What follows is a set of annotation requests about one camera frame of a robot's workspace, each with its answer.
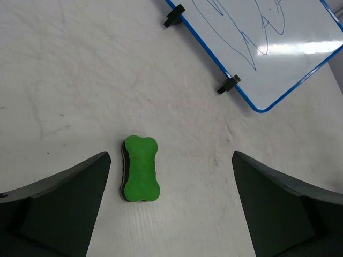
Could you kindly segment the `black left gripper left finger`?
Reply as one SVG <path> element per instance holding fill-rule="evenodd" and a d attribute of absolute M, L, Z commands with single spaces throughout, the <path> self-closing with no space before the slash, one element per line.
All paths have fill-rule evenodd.
<path fill-rule="evenodd" d="M 1 256 L 86 256 L 110 164 L 101 152 L 1 193 Z"/>

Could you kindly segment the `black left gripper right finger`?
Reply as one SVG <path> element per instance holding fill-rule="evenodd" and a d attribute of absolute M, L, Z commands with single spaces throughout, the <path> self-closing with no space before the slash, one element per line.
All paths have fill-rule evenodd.
<path fill-rule="evenodd" d="M 232 164 L 256 256 L 342 256 L 342 194 L 242 152 Z"/>

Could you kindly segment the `green bone-shaped eraser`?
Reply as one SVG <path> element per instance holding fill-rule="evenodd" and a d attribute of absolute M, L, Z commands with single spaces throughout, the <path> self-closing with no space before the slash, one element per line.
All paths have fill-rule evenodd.
<path fill-rule="evenodd" d="M 151 137 L 128 136 L 121 145 L 123 176 L 120 195 L 127 202 L 152 202 L 160 196 L 155 157 L 158 144 Z"/>

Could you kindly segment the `blue-framed whiteboard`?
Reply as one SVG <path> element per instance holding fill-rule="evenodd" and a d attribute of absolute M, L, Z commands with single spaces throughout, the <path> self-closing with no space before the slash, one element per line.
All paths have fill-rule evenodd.
<path fill-rule="evenodd" d="M 342 50 L 342 23 L 325 1 L 169 1 L 256 112 L 272 109 Z"/>

